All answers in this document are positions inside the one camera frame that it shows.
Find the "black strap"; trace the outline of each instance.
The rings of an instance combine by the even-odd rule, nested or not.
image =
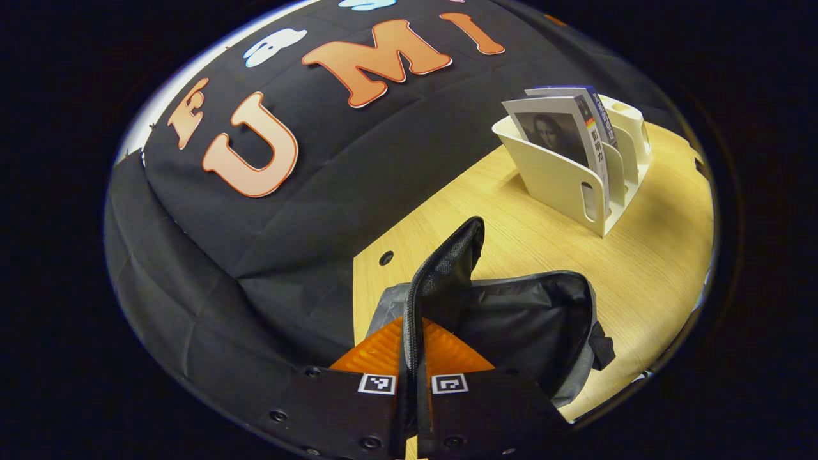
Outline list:
[[[588,339],[588,345],[594,351],[593,368],[597,371],[605,369],[605,366],[610,364],[616,358],[614,353],[614,339],[605,336],[605,330],[599,321],[594,323],[591,329],[591,337]]]

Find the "light wood surface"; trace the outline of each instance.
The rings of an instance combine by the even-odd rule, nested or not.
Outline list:
[[[353,315],[363,340],[384,289],[409,282],[420,264],[467,218],[486,223],[472,279],[550,270],[584,274],[617,358],[591,371],[582,393],[560,408],[582,415],[637,378],[681,329],[699,298],[712,251],[712,197],[688,142],[646,123],[653,161],[625,214],[604,238],[534,200],[500,146],[412,211],[355,257]],[[385,266],[381,255],[394,257]],[[407,459],[417,458],[408,443]]]

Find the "white plastic stand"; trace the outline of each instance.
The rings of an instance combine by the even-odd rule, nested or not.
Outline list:
[[[492,131],[517,165],[528,194],[604,237],[622,217],[650,167],[651,148],[645,120],[636,108],[600,94],[613,125],[618,149],[603,142],[608,163],[610,214],[593,219],[586,212],[582,184],[591,186],[595,216],[603,216],[602,181],[590,169],[553,151],[526,142],[510,116],[496,122]]]

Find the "decorative letter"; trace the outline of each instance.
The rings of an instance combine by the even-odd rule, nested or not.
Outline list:
[[[348,42],[329,42],[307,53],[304,65],[320,64],[349,90],[349,105],[360,108],[386,93],[386,83],[368,79],[361,69],[394,82],[406,80],[398,53],[411,63],[409,71],[423,75],[452,63],[451,57],[434,50],[418,37],[403,19],[388,20],[372,27],[375,47]]]
[[[500,54],[506,50],[502,45],[486,35],[486,33],[471,20],[471,16],[469,15],[464,15],[463,13],[443,13],[440,15],[440,18],[449,20],[455,23],[457,27],[460,27],[466,35],[469,35],[471,39],[477,43],[477,49],[482,54]]]
[[[299,144],[290,130],[261,105],[264,95],[250,94],[233,112],[233,126],[246,124],[267,141],[272,159],[256,169],[228,146],[230,138],[221,133],[210,143],[202,159],[202,169],[214,171],[239,193],[259,198],[275,191],[290,175],[299,157]]]
[[[395,0],[343,0],[339,7],[352,7],[353,11],[372,11],[376,8],[391,7]]]
[[[278,50],[298,42],[306,34],[306,30],[295,31],[292,29],[281,29],[278,32],[269,34],[247,50],[243,56],[247,60],[245,65],[255,67],[265,62],[275,56]]]
[[[565,24],[563,21],[561,21],[561,20],[559,20],[559,19],[557,19],[557,18],[555,18],[555,17],[553,17],[553,16],[551,16],[551,15],[545,15],[545,16],[546,16],[546,18],[548,18],[548,19],[550,19],[550,20],[553,20],[553,21],[554,21],[554,24],[557,24],[557,25],[567,25],[567,24]]]
[[[182,102],[179,102],[176,110],[170,114],[168,126],[172,124],[173,128],[176,129],[176,134],[179,136],[179,150],[185,148],[187,141],[191,140],[193,132],[196,131],[196,127],[199,126],[204,116],[201,111],[195,115],[192,111],[202,107],[202,104],[205,103],[205,95],[199,90],[204,88],[207,82],[207,79],[201,79],[193,85],[193,89],[182,99]]]

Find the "letter m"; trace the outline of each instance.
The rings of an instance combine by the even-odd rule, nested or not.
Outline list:
[[[435,51],[409,28],[406,20],[388,20],[372,27],[375,47],[357,43],[329,42],[307,53],[304,65],[320,64],[349,90],[349,105],[360,108],[386,94],[386,83],[372,81],[362,70],[394,82],[406,80],[400,55],[411,65],[409,71],[423,75],[452,63],[451,57]]]

